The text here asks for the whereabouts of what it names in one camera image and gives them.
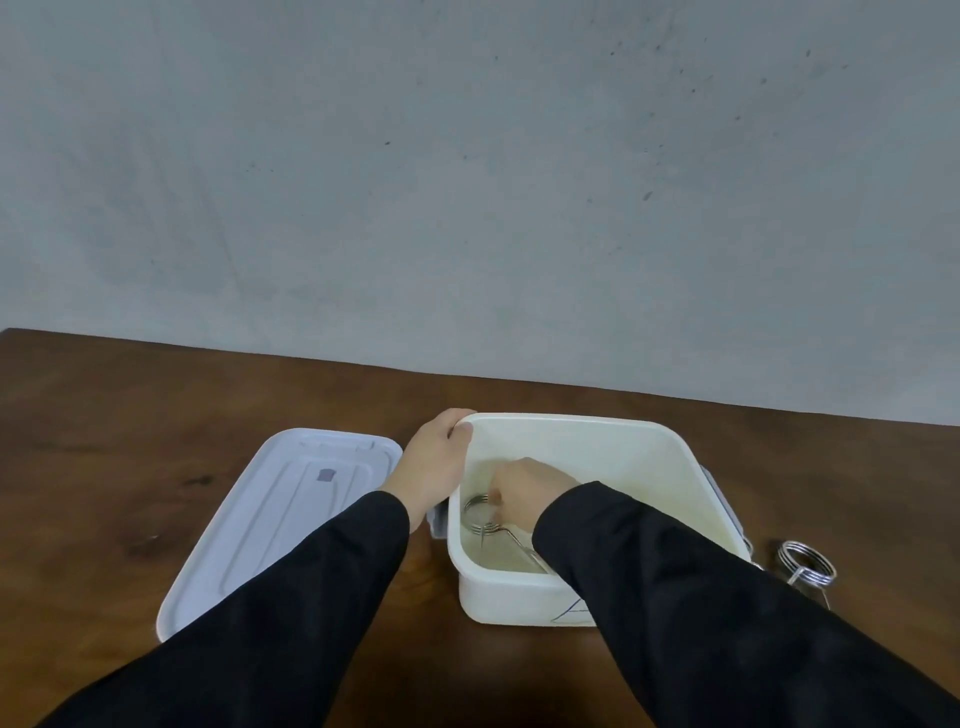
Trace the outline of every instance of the black sleeve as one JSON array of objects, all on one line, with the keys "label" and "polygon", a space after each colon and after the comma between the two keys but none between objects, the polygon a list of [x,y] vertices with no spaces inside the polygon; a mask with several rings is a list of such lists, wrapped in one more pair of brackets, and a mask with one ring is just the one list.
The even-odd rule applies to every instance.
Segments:
[{"label": "black sleeve", "polygon": [[960,726],[960,702],[814,600],[655,508],[581,485],[534,547],[659,728]]},{"label": "black sleeve", "polygon": [[322,725],[400,565],[409,528],[394,496],[363,496],[40,726]]}]

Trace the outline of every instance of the hand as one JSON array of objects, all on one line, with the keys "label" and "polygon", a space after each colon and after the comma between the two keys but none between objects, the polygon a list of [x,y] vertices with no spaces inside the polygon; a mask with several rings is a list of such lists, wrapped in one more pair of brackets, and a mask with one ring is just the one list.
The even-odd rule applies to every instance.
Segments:
[{"label": "hand", "polygon": [[427,511],[460,485],[473,425],[457,423],[472,414],[472,409],[448,409],[421,426],[390,477],[380,486],[381,491],[396,496],[407,509],[410,533],[417,530]]},{"label": "hand", "polygon": [[498,465],[489,493],[497,506],[495,519],[533,533],[546,507],[577,485],[563,471],[530,457]]}]

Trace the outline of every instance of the brown wooden surface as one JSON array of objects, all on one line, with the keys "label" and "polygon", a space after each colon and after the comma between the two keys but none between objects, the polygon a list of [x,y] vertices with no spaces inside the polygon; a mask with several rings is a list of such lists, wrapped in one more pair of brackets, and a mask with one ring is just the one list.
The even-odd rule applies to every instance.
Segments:
[{"label": "brown wooden surface", "polygon": [[[287,427],[405,444],[445,407],[672,427],[761,548],[836,564],[836,611],[960,694],[960,428],[35,331],[0,334],[0,713],[27,726],[149,650],[156,610],[257,448]],[[499,722],[492,722],[500,716]],[[421,529],[334,726],[638,725],[593,629],[491,627]]]}]

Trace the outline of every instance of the metal wire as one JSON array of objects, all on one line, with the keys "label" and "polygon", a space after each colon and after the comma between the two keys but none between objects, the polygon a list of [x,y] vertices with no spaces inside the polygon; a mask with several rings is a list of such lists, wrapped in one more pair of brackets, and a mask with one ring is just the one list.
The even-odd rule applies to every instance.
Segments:
[{"label": "metal wire", "polygon": [[[473,508],[479,505],[480,503],[489,503],[489,502],[490,502],[490,497],[486,493],[481,493],[479,496],[474,496],[470,498],[466,503],[464,503],[464,516],[467,515],[467,511],[470,510],[470,508]],[[532,562],[534,562],[534,564],[536,564],[538,568],[541,571],[543,571],[543,573],[550,573],[549,568],[546,566],[546,563],[543,561],[543,559],[540,558],[540,555],[536,551],[534,551],[532,548],[529,548],[528,546],[524,546],[520,542],[520,539],[518,539],[514,535],[514,532],[511,531],[509,528],[507,528],[507,526],[503,525],[503,523],[497,523],[494,521],[487,521],[486,523],[478,523],[469,517],[461,519],[461,522],[467,528],[468,531],[470,531],[471,533],[475,533],[480,537],[481,548],[483,548],[483,540],[486,536],[489,536],[493,533],[499,533],[500,531],[510,534],[510,538],[512,538],[514,540],[514,543],[517,545],[517,547],[521,551],[523,551],[524,554],[526,554],[527,558],[529,558]]]},{"label": "metal wire", "polygon": [[777,549],[777,558],[790,574],[787,584],[793,586],[799,581],[819,589],[824,596],[824,604],[830,608],[825,589],[836,579],[837,569],[826,556],[816,548],[799,541],[784,541]]}]

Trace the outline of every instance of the concrete wall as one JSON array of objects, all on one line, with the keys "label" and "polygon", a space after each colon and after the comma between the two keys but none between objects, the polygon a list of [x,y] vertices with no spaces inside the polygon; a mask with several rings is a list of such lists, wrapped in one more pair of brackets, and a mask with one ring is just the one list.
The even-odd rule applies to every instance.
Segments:
[{"label": "concrete wall", "polygon": [[5,0],[0,327],[957,424],[958,27]]}]

